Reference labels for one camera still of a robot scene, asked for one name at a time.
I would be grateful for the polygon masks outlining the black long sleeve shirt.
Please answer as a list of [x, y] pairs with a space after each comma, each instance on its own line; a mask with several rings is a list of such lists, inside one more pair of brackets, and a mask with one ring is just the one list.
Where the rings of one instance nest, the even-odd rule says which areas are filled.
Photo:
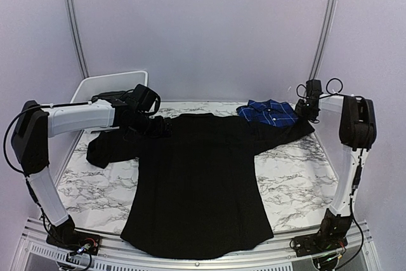
[[273, 237], [254, 158], [313, 133], [239, 116], [182, 114], [169, 137], [102, 132], [86, 159], [99, 168], [138, 160], [138, 183], [121, 238], [150, 255], [205, 260], [249, 250]]

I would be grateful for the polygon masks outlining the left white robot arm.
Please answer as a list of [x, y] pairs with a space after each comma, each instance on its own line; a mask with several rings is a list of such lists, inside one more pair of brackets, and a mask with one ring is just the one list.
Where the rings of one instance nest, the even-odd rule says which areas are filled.
[[49, 170], [48, 140], [56, 135], [91, 128], [122, 128], [149, 137], [169, 136], [170, 121], [155, 117], [118, 99], [40, 105], [27, 101], [11, 121], [3, 140], [10, 141], [32, 200], [51, 226], [48, 235], [74, 249], [80, 243], [72, 217], [63, 205]]

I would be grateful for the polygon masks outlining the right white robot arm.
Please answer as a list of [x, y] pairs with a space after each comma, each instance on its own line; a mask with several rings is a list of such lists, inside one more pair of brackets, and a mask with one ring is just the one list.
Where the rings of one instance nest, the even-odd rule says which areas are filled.
[[343, 145], [343, 170], [336, 193], [314, 238], [314, 245], [327, 251], [346, 236], [355, 221], [355, 199], [377, 126], [373, 102], [362, 96], [314, 95], [300, 98], [295, 106], [296, 113], [308, 120], [315, 119], [321, 110], [341, 115], [338, 133]]

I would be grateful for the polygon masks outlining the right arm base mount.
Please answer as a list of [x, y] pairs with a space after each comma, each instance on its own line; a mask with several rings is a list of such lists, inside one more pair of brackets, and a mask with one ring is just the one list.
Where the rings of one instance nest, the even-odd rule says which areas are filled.
[[348, 245], [346, 234], [352, 221], [352, 216], [336, 216], [327, 210], [318, 231], [294, 237], [290, 247], [296, 252], [297, 257], [343, 248]]

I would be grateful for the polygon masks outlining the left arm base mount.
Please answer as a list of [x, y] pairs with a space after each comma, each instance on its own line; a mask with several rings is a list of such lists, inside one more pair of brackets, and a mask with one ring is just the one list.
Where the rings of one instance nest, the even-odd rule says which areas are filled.
[[78, 231], [72, 222], [54, 226], [45, 226], [47, 231], [46, 242], [50, 245], [70, 251], [70, 256], [79, 254], [97, 255], [101, 243], [101, 236], [88, 232]]

